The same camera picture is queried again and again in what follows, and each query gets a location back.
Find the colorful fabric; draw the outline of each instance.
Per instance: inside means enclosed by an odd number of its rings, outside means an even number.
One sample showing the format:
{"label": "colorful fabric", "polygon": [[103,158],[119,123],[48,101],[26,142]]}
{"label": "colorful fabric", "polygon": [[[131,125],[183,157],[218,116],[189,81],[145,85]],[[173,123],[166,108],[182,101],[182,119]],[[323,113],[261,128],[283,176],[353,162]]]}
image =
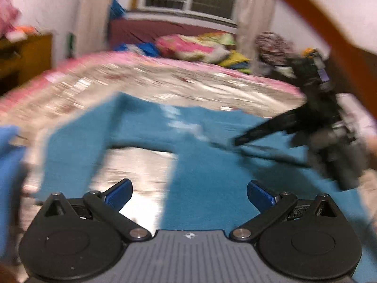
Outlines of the colorful fabric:
{"label": "colorful fabric", "polygon": [[197,38],[199,41],[213,41],[224,46],[234,46],[236,44],[233,35],[225,32],[205,33]]}
{"label": "colorful fabric", "polygon": [[218,65],[224,68],[229,68],[230,66],[238,64],[240,62],[249,62],[249,61],[250,59],[248,59],[243,54],[237,52],[236,50],[231,50],[229,57],[223,60],[222,62],[218,63]]}
{"label": "colorful fabric", "polygon": [[238,62],[237,64],[229,66],[229,69],[239,70],[239,69],[244,69],[244,68],[248,68],[248,67],[249,67],[248,62]]}
{"label": "colorful fabric", "polygon": [[160,53],[157,47],[151,42],[142,44],[121,44],[114,48],[114,51],[129,51],[140,55],[158,57]]}
{"label": "colorful fabric", "polygon": [[237,69],[237,71],[240,71],[244,74],[251,74],[251,70],[249,68]]}
{"label": "colorful fabric", "polygon": [[261,33],[255,44],[261,59],[274,66],[286,65],[288,54],[293,53],[293,43],[273,32]]}
{"label": "colorful fabric", "polygon": [[209,64],[218,63],[229,55],[229,51],[217,42],[183,35],[160,37],[156,40],[156,47],[166,58]]}

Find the small logo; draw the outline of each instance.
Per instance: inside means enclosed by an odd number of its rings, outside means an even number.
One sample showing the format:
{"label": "small logo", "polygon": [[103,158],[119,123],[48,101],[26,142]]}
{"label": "small logo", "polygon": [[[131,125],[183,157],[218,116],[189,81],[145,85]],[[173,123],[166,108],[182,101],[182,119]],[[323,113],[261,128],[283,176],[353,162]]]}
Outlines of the small logo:
{"label": "small logo", "polygon": [[187,233],[185,234],[185,237],[189,238],[189,239],[192,239],[196,236],[196,234],[194,234],[193,232],[190,232],[190,233]]}

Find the pink cloth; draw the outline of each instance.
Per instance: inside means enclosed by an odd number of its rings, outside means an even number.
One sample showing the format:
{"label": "pink cloth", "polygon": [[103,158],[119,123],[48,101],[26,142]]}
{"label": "pink cloth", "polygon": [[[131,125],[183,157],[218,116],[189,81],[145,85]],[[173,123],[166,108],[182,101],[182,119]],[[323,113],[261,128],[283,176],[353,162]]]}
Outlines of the pink cloth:
{"label": "pink cloth", "polygon": [[0,0],[0,37],[13,29],[12,23],[20,11],[12,5],[12,0]]}
{"label": "pink cloth", "polygon": [[156,40],[156,47],[163,57],[175,57],[176,52],[211,53],[214,48],[203,46],[196,42],[183,40],[178,34],[160,37]]}
{"label": "pink cloth", "polygon": [[126,65],[150,65],[156,67],[178,67],[191,71],[207,71],[207,72],[219,72],[230,75],[235,79],[245,79],[253,81],[259,84],[267,85],[271,88],[282,90],[292,95],[301,95],[298,88],[293,85],[268,79],[259,76],[251,76],[240,73],[236,70],[222,68],[217,65],[204,64],[200,62],[186,62],[167,58],[152,58],[148,56],[142,56],[131,52],[100,52],[96,54],[89,54],[78,59],[69,59],[60,64],[53,71],[45,71],[41,75],[37,76],[25,86],[15,88],[7,92],[0,98],[0,114],[6,113],[9,109],[16,104],[24,101],[33,93],[42,90],[51,84],[48,78],[54,76],[54,74],[68,73],[73,71],[79,66],[98,65],[98,64],[126,64]]}

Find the metal screw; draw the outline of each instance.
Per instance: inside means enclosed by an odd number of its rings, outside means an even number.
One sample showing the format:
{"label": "metal screw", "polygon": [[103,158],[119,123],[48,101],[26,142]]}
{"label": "metal screw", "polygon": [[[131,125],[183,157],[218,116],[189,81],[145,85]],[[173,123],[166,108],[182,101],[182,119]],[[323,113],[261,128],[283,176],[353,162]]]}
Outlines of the metal screw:
{"label": "metal screw", "polygon": [[247,229],[236,229],[233,231],[233,235],[236,238],[244,239],[251,236],[251,232]]}
{"label": "metal screw", "polygon": [[148,231],[143,228],[136,228],[130,231],[130,236],[133,238],[143,238],[148,235]]}

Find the gray textured platform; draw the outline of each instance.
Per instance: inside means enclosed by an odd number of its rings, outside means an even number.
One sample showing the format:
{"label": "gray textured platform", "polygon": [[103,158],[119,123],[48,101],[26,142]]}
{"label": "gray textured platform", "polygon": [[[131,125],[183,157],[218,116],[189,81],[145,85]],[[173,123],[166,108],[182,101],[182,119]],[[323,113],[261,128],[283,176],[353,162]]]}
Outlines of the gray textured platform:
{"label": "gray textured platform", "polygon": [[294,282],[268,268],[250,244],[222,231],[164,231],[131,244],[93,283],[272,283]]}

